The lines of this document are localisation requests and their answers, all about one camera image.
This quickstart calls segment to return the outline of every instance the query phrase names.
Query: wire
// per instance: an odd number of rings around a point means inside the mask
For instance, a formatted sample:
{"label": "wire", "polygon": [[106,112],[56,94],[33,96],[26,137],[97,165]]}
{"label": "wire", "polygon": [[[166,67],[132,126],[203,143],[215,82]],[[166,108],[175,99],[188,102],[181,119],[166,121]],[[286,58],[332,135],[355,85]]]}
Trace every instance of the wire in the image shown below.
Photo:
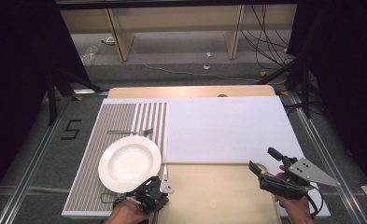
{"label": "wire", "polygon": [[290,62],[288,62],[288,63],[291,63],[294,60],[294,58],[286,58],[286,59],[283,60],[283,63],[287,63],[286,60],[290,60]]}
{"label": "wire", "polygon": [[269,44],[272,44],[272,45],[276,45],[276,46],[279,46],[279,47],[284,48],[284,49],[286,48],[286,46],[283,46],[283,45],[280,45],[280,44],[276,44],[276,43],[273,43],[273,42],[270,42],[270,41],[267,41],[267,40],[259,39],[258,37],[256,37],[255,35],[253,35],[250,31],[247,31],[247,33],[249,35],[251,35],[253,38],[255,38],[255,39],[257,39],[257,40],[259,40],[261,42],[269,43]]}
{"label": "wire", "polygon": [[295,111],[295,110],[293,108],[291,108],[290,111],[288,112],[288,117],[290,116],[292,111]]}
{"label": "wire", "polygon": [[268,34],[267,34],[267,32],[265,31],[265,15],[266,15],[266,12],[267,12],[267,5],[262,5],[261,6],[261,12],[262,12],[262,22],[260,21],[260,19],[259,19],[259,16],[258,16],[258,14],[256,13],[256,10],[255,10],[255,8],[254,8],[254,6],[252,5],[252,10],[253,10],[253,13],[255,14],[255,16],[256,16],[256,19],[257,19],[257,21],[258,21],[258,23],[259,23],[259,26],[261,27],[261,32],[260,32],[260,35],[259,35],[259,39],[261,39],[261,34],[262,33],[264,33],[264,35],[265,35],[265,38],[266,38],[266,40],[267,40],[267,47],[268,47],[268,49],[270,50],[270,53],[271,53],[271,55],[273,55],[273,58],[275,59],[275,61],[276,61],[276,58],[275,58],[275,56],[274,56],[274,54],[273,54],[273,51],[270,49],[270,45],[268,44],[268,41],[270,41],[270,38],[268,37]]}
{"label": "wire", "polygon": [[279,85],[279,84],[282,84],[284,83],[286,80],[283,80],[283,81],[280,81],[280,82],[276,82],[276,83],[273,83],[273,85]]}
{"label": "wire", "polygon": [[[114,197],[115,198],[115,200],[114,201],[108,201],[108,202],[105,202],[104,201],[104,196],[105,195],[107,195],[107,196],[111,196],[111,197]],[[111,193],[101,193],[101,202],[102,203],[114,203],[114,202],[121,202],[122,200],[124,200],[125,198],[124,198],[125,196],[123,195],[123,196],[121,196],[121,197],[119,197],[119,196],[116,196],[116,195],[114,195],[114,194],[111,194]]]}
{"label": "wire", "polygon": [[321,204],[320,204],[320,207],[318,209],[317,205],[315,204],[314,200],[312,200],[312,198],[308,195],[308,194],[305,194],[305,197],[308,199],[308,201],[311,203],[312,207],[314,208],[314,212],[311,214],[311,218],[314,219],[314,217],[319,214],[319,212],[322,210],[323,208],[323,195],[322,193],[320,192],[320,190],[316,187],[313,186],[314,189],[316,189],[320,195],[320,200],[321,200]]}
{"label": "wire", "polygon": [[[134,52],[134,54],[136,54],[140,58],[140,55],[136,53],[136,51],[134,50],[134,48],[131,47],[131,50]],[[216,77],[216,78],[227,79],[227,80],[243,80],[243,81],[258,82],[257,79],[240,78],[240,77],[221,77],[221,76],[217,76],[217,75],[213,75],[213,74],[202,74],[202,73],[192,73],[192,72],[179,72],[179,71],[172,71],[172,70],[168,70],[168,69],[160,68],[160,67],[152,67],[152,66],[147,65],[146,63],[143,63],[143,62],[142,62],[142,64],[146,68],[149,68],[149,69],[160,70],[160,71],[164,71],[164,72],[167,72],[167,73],[173,73],[173,74],[186,74],[186,75],[200,76],[200,77]]]}
{"label": "wire", "polygon": [[274,58],[271,58],[269,55],[267,55],[264,51],[262,51],[262,49],[260,49],[258,46],[256,46],[245,34],[243,31],[241,31],[242,35],[244,36],[244,39],[248,42],[248,44],[254,48],[256,50],[256,61],[257,63],[262,67],[262,68],[266,68],[266,69],[273,69],[273,70],[276,70],[274,68],[269,68],[269,67],[265,67],[263,66],[260,62],[259,62],[259,59],[258,59],[258,56],[257,56],[257,53],[260,53],[262,56],[264,56],[265,58],[267,58],[268,60],[270,60],[271,62],[273,63],[277,63],[279,64],[280,66],[282,66],[282,64],[278,63],[277,60],[275,60]]}
{"label": "wire", "polygon": [[[308,106],[310,106],[310,105],[323,105],[323,103],[321,103],[321,102],[319,102],[319,101],[311,101],[311,102],[308,102]],[[284,106],[284,108],[285,108],[285,109],[290,109],[290,111],[289,111],[289,113],[288,113],[288,116],[289,116],[289,114],[291,113],[291,111],[292,111],[293,109],[301,108],[301,107],[303,107],[303,104],[302,104],[302,103],[293,104],[293,105],[284,105],[284,104],[283,104],[283,106]],[[312,113],[314,113],[314,114],[318,114],[318,115],[326,115],[326,114],[327,114],[327,113],[323,112],[323,111],[322,111],[322,109],[320,109],[322,112],[317,112],[317,111],[315,111],[315,110],[312,110],[311,108],[308,108],[308,110],[309,110],[309,111],[311,111]]]}
{"label": "wire", "polygon": [[286,46],[288,46],[289,44],[281,37],[281,35],[279,34],[279,32],[277,31],[277,30],[275,30],[275,32],[276,32],[276,34],[279,36],[279,39],[281,39],[282,40],[282,42],[286,45]]}
{"label": "wire", "polygon": [[114,43],[113,44],[109,44],[109,43],[105,42],[105,40],[101,40],[101,43],[106,44],[106,45],[109,45],[109,46],[114,46]]}

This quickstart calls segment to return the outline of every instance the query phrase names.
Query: black curtain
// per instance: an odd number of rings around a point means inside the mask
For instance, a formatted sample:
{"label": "black curtain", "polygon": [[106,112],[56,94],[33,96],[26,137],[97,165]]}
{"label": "black curtain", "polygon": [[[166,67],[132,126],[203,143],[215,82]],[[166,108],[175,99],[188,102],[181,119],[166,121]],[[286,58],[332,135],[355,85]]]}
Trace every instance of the black curtain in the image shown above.
{"label": "black curtain", "polygon": [[35,121],[47,74],[55,68],[89,80],[60,11],[0,1],[0,182]]}
{"label": "black curtain", "polygon": [[321,7],[330,6],[309,55],[319,93],[367,176],[367,0],[299,3],[288,53],[296,55]]}

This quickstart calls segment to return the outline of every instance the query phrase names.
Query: white plate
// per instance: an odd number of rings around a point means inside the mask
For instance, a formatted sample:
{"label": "white plate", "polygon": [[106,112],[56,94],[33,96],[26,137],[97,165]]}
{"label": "white plate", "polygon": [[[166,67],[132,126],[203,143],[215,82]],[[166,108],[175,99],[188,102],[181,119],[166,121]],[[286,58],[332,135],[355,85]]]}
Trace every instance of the white plate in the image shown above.
{"label": "white plate", "polygon": [[159,173],[161,152],[146,137],[129,136],[110,145],[99,161],[98,174],[108,189],[125,193]]}

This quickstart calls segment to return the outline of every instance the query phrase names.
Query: table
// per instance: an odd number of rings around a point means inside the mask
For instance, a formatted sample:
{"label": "table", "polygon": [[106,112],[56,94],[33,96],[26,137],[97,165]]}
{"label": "table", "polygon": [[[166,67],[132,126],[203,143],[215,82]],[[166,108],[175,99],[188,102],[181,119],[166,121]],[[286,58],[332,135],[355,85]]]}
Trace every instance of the table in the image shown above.
{"label": "table", "polygon": [[[218,97],[221,94],[223,95],[227,95],[229,97]],[[150,104],[148,107],[146,106],[142,106],[142,110],[141,111],[153,111],[153,109],[143,109],[143,108],[155,108],[154,111],[169,111],[168,113],[162,113],[160,114],[159,118],[167,118],[167,119],[159,119],[159,120],[168,120],[170,119],[170,125],[168,127],[168,131],[165,130],[165,125],[166,122],[162,123],[161,125],[155,125],[155,127],[163,127],[160,128],[159,130],[161,130],[160,132],[165,132],[166,134],[166,138],[168,139],[168,141],[166,141],[165,138],[163,138],[163,134],[160,134],[160,137],[154,137],[152,140],[154,142],[156,142],[159,146],[159,148],[161,149],[162,155],[163,155],[163,161],[168,163],[168,167],[171,167],[171,171],[173,172],[182,172],[184,173],[185,170],[187,170],[187,166],[186,168],[181,168],[182,164],[188,164],[187,161],[194,161],[194,159],[191,157],[185,158],[185,157],[180,157],[179,154],[182,150],[183,147],[184,149],[184,144],[178,142],[176,139],[193,139],[195,137],[192,137],[192,135],[190,134],[195,134],[196,131],[193,131],[193,133],[191,132],[184,132],[184,133],[179,133],[176,131],[176,128],[178,128],[178,125],[181,125],[183,123],[187,124],[187,125],[191,125],[190,120],[185,120],[185,122],[177,122],[177,119],[174,118],[174,116],[181,116],[179,113],[181,113],[182,109],[179,108],[180,106],[184,106],[184,104],[189,103],[189,104],[197,104],[197,105],[204,105],[204,104],[209,104],[210,102],[210,106],[218,106],[218,104],[214,104],[216,101],[223,101],[226,104],[230,104],[231,106],[236,106],[237,103],[236,101],[239,102],[247,102],[248,104],[254,105],[254,104],[260,104],[260,101],[272,101],[274,102],[275,100],[279,101],[279,98],[277,98],[275,96],[275,93],[272,89],[272,87],[267,86],[267,85],[262,85],[262,86],[196,86],[196,87],[145,87],[145,88],[115,88],[112,89],[109,92],[108,98],[106,99],[106,101],[104,102],[103,106],[107,106],[107,109],[105,108],[101,108],[100,114],[98,115],[98,120],[95,124],[94,127],[94,131],[92,131],[92,138],[90,139],[90,142],[88,144],[88,147],[86,149],[86,153],[84,155],[83,158],[83,162],[80,164],[80,168],[78,171],[78,175],[75,179],[75,182],[73,184],[73,187],[71,189],[71,192],[69,194],[67,203],[65,205],[64,211],[63,211],[63,216],[66,217],[72,217],[72,218],[78,218],[78,217],[108,217],[110,214],[110,210],[111,207],[110,205],[101,205],[102,208],[98,208],[96,206],[94,206],[92,208],[92,204],[96,203],[97,200],[99,200],[98,195],[96,194],[100,194],[100,192],[103,192],[103,190],[106,190],[105,187],[103,187],[102,183],[100,183],[100,181],[96,178],[97,177],[97,162],[99,161],[99,157],[102,155],[102,152],[107,148],[107,146],[109,146],[109,144],[111,144],[113,141],[115,141],[114,139],[110,139],[110,137],[108,137],[107,139],[105,138],[100,138],[102,137],[100,133],[105,133],[105,130],[107,130],[106,125],[108,125],[111,121],[110,121],[110,117],[113,117],[111,115],[116,115],[117,113],[113,112],[112,110],[110,110],[109,108],[111,106],[115,106],[115,105],[134,105],[133,103],[140,101],[141,104],[145,105],[145,104]],[[291,150],[291,152],[293,152],[295,155],[300,156],[300,154],[302,154],[302,151],[300,149],[300,147],[298,146],[297,143],[297,139],[295,139],[295,135],[291,129],[291,126],[289,126],[289,121],[287,120],[285,111],[282,107],[282,105],[279,102],[279,105],[276,104],[276,106],[279,108],[279,112],[276,113],[275,111],[277,109],[275,108],[271,108],[271,109],[267,109],[266,107],[267,105],[264,104],[263,106],[260,107],[256,107],[256,108],[265,108],[263,110],[261,110],[262,113],[273,113],[277,118],[269,118],[269,119],[265,119],[265,120],[272,120],[272,119],[278,119],[280,120],[279,122],[281,124],[276,124],[276,125],[282,125],[284,127],[288,127],[288,128],[284,128],[285,131],[282,133],[287,133],[287,135],[285,135],[285,137],[283,137],[284,139],[276,139],[276,142],[279,141],[279,143],[276,143],[277,145],[281,142],[284,142],[284,145],[291,145],[289,146],[289,150]],[[209,111],[207,111],[207,109],[210,108],[209,106],[203,106],[203,107],[195,107],[195,110],[201,110],[205,113],[209,113]],[[140,124],[140,128],[143,129],[144,127],[146,127],[146,123],[148,123],[148,121],[143,121]],[[253,132],[253,130],[248,129],[247,130],[248,133]],[[157,128],[155,129],[155,135],[158,135],[158,130]],[[95,148],[98,151],[98,154],[95,155],[93,154]],[[168,153],[166,154],[165,152],[165,148],[173,148],[174,150],[166,150],[168,151]],[[203,170],[204,172],[209,171],[209,166],[210,165],[215,165],[217,163],[216,166],[214,166],[213,169],[218,169],[220,166],[219,161],[221,161],[224,164],[229,163],[230,161],[233,162],[233,167],[241,170],[241,174],[242,174],[242,167],[240,166],[240,164],[244,164],[244,163],[248,163],[247,161],[247,154],[248,151],[243,151],[242,149],[237,150],[238,153],[241,153],[243,155],[245,155],[246,158],[237,158],[236,155],[229,157],[218,157],[218,155],[224,155],[223,154],[223,148],[214,148],[215,151],[218,151],[219,153],[214,153],[214,155],[209,156],[208,158],[210,158],[209,161],[206,161],[205,164],[202,163],[201,160],[199,161],[195,161],[194,164],[192,166],[197,167],[196,170]],[[268,156],[268,154],[266,153],[266,148],[264,149],[264,151],[261,152],[257,152],[256,154],[259,154],[260,156],[256,156],[256,160],[255,162],[259,161],[261,164],[264,164],[265,166],[270,165],[269,161],[271,161],[271,157]],[[192,153],[192,155],[194,155],[195,158],[201,158],[201,155],[195,155],[195,152]],[[91,161],[86,162],[85,159],[86,158],[91,158]],[[245,171],[247,171],[248,176],[252,176],[254,177],[254,175],[250,175],[250,172],[247,170],[247,165],[244,166],[245,167]],[[275,164],[270,165],[269,172],[270,173],[277,173],[278,172],[278,163],[277,161],[275,161]],[[254,179],[252,179],[252,181],[250,181],[251,183],[254,184],[254,188],[253,190],[259,190],[258,188],[258,183],[257,183],[257,179],[256,177],[254,177]],[[82,191],[84,191],[85,193],[81,193],[84,194],[79,196],[79,190],[80,189]],[[271,211],[276,211],[276,207],[275,204],[272,200],[272,196],[271,194],[269,194],[266,191],[260,190],[259,192],[256,192],[256,194],[259,193],[265,193],[266,197],[269,197],[269,203],[268,206],[271,206],[274,209],[271,209]],[[77,198],[80,198],[80,201],[84,200],[81,203],[77,202]],[[77,204],[82,204],[83,206],[85,206],[85,208],[73,208],[75,207]],[[327,210],[327,208],[325,208],[324,212],[326,214],[329,214],[329,211]]]}

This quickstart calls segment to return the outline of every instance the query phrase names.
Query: cable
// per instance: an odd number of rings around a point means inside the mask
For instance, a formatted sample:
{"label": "cable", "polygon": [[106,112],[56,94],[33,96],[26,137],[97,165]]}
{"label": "cable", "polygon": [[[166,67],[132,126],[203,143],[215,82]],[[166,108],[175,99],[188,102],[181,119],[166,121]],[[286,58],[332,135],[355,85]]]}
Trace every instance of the cable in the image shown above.
{"label": "cable", "polygon": [[[107,195],[107,196],[111,196],[111,197],[114,197],[115,198],[115,200],[114,201],[109,201],[109,202],[105,202],[104,201],[104,196],[105,195]],[[116,195],[114,195],[114,194],[111,194],[111,193],[101,193],[101,202],[102,203],[113,203],[113,202],[121,202],[122,200],[124,200],[125,199],[125,196],[123,195],[123,196],[121,196],[121,197],[119,197],[119,196],[116,196]]]}
{"label": "cable", "polygon": [[[257,19],[257,21],[258,21],[258,24],[259,24],[259,26],[261,27],[261,32],[260,32],[260,34],[259,34],[259,37],[255,37],[254,35],[252,35],[249,31],[247,31],[251,36],[253,36],[254,38],[256,38],[257,40],[258,40],[258,42],[257,42],[257,44],[256,45],[254,45],[248,38],[247,38],[247,36],[245,36],[245,34],[241,31],[241,33],[244,35],[244,38],[245,38],[245,40],[248,42],[248,44],[251,46],[251,47],[253,47],[255,50],[256,50],[256,60],[257,60],[257,62],[258,62],[258,64],[261,66],[261,67],[263,67],[263,68],[266,68],[266,69],[273,69],[273,68],[267,68],[267,67],[264,67],[263,65],[261,65],[260,64],[260,62],[259,62],[259,60],[258,60],[258,52],[261,54],[261,55],[263,55],[264,57],[266,57],[267,59],[269,59],[269,60],[271,60],[272,62],[274,62],[274,63],[277,63],[279,66],[284,66],[285,65],[285,61],[284,60],[282,60],[282,58],[281,58],[281,56],[279,55],[279,53],[276,51],[276,49],[275,49],[275,45],[277,45],[277,44],[275,44],[275,43],[273,43],[272,41],[271,41],[271,39],[270,39],[270,37],[268,36],[268,34],[267,34],[267,32],[265,31],[265,16],[266,16],[266,10],[267,10],[267,6],[266,5],[262,5],[262,22],[261,22],[261,20],[259,19],[259,16],[258,16],[258,14],[257,14],[257,12],[256,12],[256,10],[255,10],[255,8],[254,8],[254,6],[252,5],[251,6],[252,7],[252,10],[253,10],[253,13],[255,14],[255,16],[256,16],[256,19]],[[265,40],[262,40],[261,39],[261,35],[262,35],[262,33],[264,33],[264,36],[265,36]],[[262,50],[260,50],[260,48],[259,48],[259,44],[260,44],[260,42],[265,42],[266,44],[267,44],[267,47],[268,47],[268,49],[270,50],[270,53],[271,53],[271,55],[272,56],[269,56],[269,55],[266,55]],[[278,62],[277,60],[276,60],[276,58],[275,58],[275,55],[273,54],[273,50],[274,50],[274,52],[276,53],[276,55],[278,56],[278,58],[281,60],[281,62],[282,63],[280,63],[280,62]]]}
{"label": "cable", "polygon": [[277,30],[275,30],[276,34],[279,36],[279,38],[282,40],[282,42],[288,46],[289,44],[281,37],[281,35],[279,34],[279,32]]}
{"label": "cable", "polygon": [[316,188],[316,187],[314,187],[314,189],[316,189],[317,191],[318,191],[318,193],[319,193],[319,195],[320,195],[320,200],[322,201],[322,203],[321,203],[321,205],[320,205],[320,207],[319,207],[319,209],[318,209],[318,207],[317,207],[317,205],[315,204],[315,202],[314,202],[314,200],[312,200],[312,198],[308,195],[308,194],[305,194],[305,197],[308,199],[308,201],[311,203],[311,205],[312,205],[312,207],[314,208],[314,212],[313,213],[311,213],[311,218],[312,219],[314,219],[314,217],[317,215],[317,214],[319,214],[319,212],[322,210],[322,208],[323,208],[323,195],[322,195],[322,193],[320,192],[320,190],[318,189],[318,188]]}
{"label": "cable", "polygon": [[256,37],[255,35],[253,35],[250,31],[247,31],[247,33],[248,33],[249,35],[251,35],[253,38],[255,38],[255,39],[257,39],[257,40],[260,40],[261,42],[269,43],[269,44],[272,44],[272,45],[276,45],[276,46],[279,46],[279,47],[281,47],[281,48],[283,48],[283,49],[285,49],[285,48],[286,48],[286,46],[283,46],[283,45],[280,45],[280,44],[276,44],[276,43],[273,43],[273,42],[269,42],[269,41],[267,41],[267,40],[259,39],[258,37]]}
{"label": "cable", "polygon": [[269,67],[265,67],[263,66],[260,62],[259,62],[259,59],[258,59],[258,56],[257,56],[257,53],[260,53],[262,56],[264,56],[265,58],[267,58],[268,60],[270,60],[271,62],[273,63],[277,63],[278,65],[282,66],[282,64],[278,63],[277,60],[271,58],[269,55],[267,55],[264,51],[262,51],[261,49],[259,49],[258,46],[256,46],[245,34],[243,31],[241,31],[242,35],[244,36],[244,39],[248,42],[248,44],[254,48],[256,50],[256,61],[258,63],[259,66],[261,66],[262,68],[265,68],[265,69],[270,69],[270,70],[276,70],[274,68],[269,68]]}
{"label": "cable", "polygon": [[109,43],[105,42],[105,40],[101,40],[101,43],[106,44],[106,45],[109,45],[109,46],[114,46],[114,43],[113,44],[109,44]]}
{"label": "cable", "polygon": [[286,62],[286,60],[291,60],[291,61],[289,62],[289,63],[291,63],[291,62],[294,60],[294,58],[286,58],[286,59],[284,59],[284,60],[283,60],[283,63],[287,63],[287,62]]}
{"label": "cable", "polygon": [[[134,52],[134,54],[136,54],[140,58],[140,55],[136,53],[134,48],[131,47],[131,50]],[[240,77],[221,77],[221,76],[216,76],[216,75],[213,75],[213,74],[202,74],[202,73],[191,73],[191,72],[177,72],[177,71],[171,71],[171,70],[168,70],[168,69],[165,69],[165,68],[152,67],[152,66],[147,65],[146,63],[142,63],[142,64],[146,68],[149,68],[149,69],[161,70],[161,71],[168,72],[168,73],[173,73],[173,74],[186,74],[186,75],[200,76],[200,77],[216,77],[216,78],[227,79],[227,80],[244,80],[244,81],[258,82],[257,79],[240,78]]]}
{"label": "cable", "polygon": [[[308,105],[322,105],[322,103],[321,102],[309,102]],[[289,116],[292,111],[294,111],[295,109],[301,108],[303,105],[302,105],[302,103],[298,103],[298,104],[293,104],[293,105],[284,105],[283,104],[283,106],[284,106],[285,109],[289,109],[289,112],[288,112],[288,116]],[[308,108],[308,110],[311,111],[314,114],[326,115],[325,112],[319,113],[317,111],[312,110],[311,108]]]}

